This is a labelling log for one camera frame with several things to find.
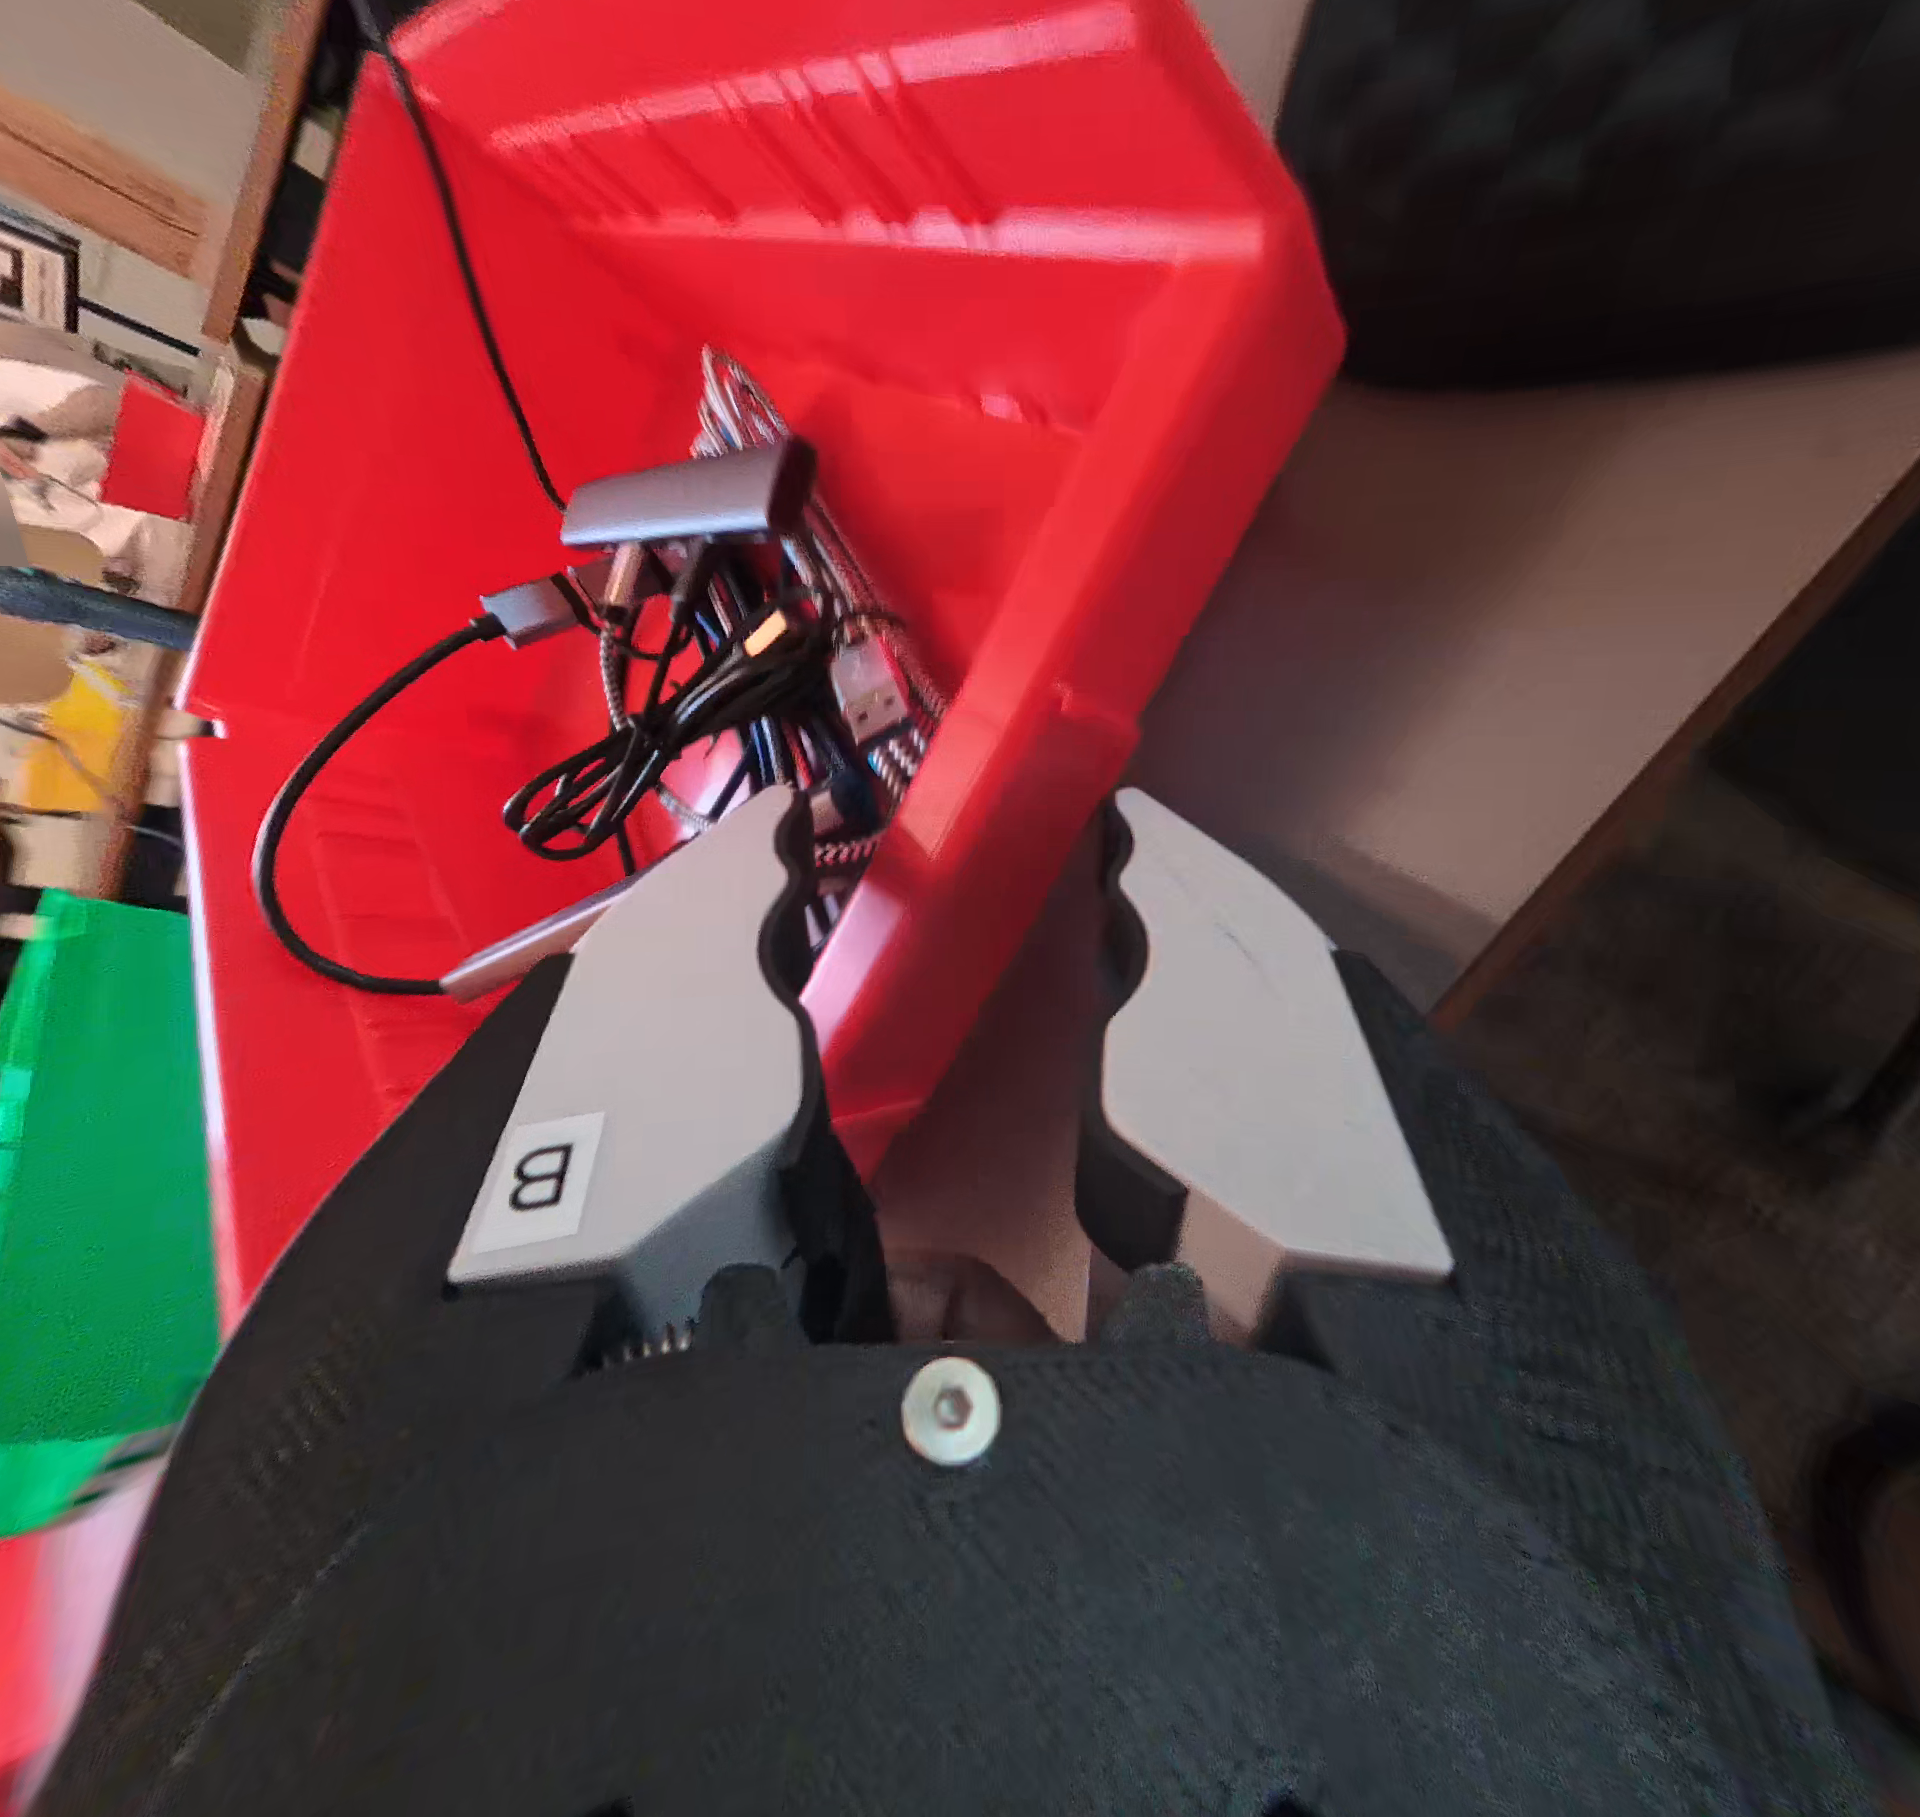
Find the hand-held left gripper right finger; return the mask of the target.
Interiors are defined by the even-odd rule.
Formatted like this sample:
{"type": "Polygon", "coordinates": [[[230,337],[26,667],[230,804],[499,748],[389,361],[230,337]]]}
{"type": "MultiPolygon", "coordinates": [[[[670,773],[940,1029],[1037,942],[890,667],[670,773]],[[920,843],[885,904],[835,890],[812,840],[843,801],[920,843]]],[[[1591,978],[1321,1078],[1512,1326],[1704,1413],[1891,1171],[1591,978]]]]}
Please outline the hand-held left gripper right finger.
{"type": "Polygon", "coordinates": [[[1442,1285],[1451,1241],[1342,974],[1274,879],[1144,790],[1099,821],[1072,1203],[1088,1306],[1186,1267],[1249,1342],[1296,1277],[1442,1285]]]}

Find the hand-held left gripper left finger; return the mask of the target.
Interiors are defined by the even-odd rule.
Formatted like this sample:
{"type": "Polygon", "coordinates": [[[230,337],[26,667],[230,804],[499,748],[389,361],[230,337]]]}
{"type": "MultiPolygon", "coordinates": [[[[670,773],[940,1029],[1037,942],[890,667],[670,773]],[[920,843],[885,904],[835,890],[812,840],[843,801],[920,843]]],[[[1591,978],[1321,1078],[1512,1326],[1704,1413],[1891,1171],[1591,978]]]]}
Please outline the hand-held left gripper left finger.
{"type": "Polygon", "coordinates": [[[603,1279],[694,1323],[708,1279],[795,1291],[780,1162],[819,1090],[804,796],[762,790],[635,882],[571,948],[447,1281],[603,1279]]]}

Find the green plastic bin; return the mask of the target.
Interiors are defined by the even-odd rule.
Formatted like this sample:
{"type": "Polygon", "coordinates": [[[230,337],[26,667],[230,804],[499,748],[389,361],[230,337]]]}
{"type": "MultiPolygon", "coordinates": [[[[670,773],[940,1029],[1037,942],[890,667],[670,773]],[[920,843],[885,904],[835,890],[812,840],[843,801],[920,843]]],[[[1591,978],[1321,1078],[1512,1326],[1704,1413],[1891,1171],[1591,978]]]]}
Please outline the green plastic bin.
{"type": "Polygon", "coordinates": [[[48,891],[5,993],[5,1536],[161,1456],[219,1347],[188,921],[48,891]]]}

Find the small red plastic bin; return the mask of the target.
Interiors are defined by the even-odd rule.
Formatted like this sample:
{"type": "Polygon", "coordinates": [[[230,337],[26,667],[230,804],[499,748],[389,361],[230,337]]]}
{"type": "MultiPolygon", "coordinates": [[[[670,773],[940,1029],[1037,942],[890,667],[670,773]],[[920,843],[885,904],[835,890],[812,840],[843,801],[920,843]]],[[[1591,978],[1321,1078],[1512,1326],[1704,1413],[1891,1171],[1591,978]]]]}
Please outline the small red plastic bin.
{"type": "Polygon", "coordinates": [[[175,523],[194,519],[206,415],[129,373],[108,439],[101,502],[175,523]]]}

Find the black honeycomb cushion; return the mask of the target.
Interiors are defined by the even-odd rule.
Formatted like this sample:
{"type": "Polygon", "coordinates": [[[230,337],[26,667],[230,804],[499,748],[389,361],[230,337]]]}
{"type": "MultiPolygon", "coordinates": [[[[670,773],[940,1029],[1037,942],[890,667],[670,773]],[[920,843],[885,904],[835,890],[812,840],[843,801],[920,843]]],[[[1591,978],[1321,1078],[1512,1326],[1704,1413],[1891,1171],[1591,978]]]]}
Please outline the black honeycomb cushion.
{"type": "Polygon", "coordinates": [[[1275,136],[1360,386],[1916,348],[1918,0],[1313,0],[1275,136]]]}

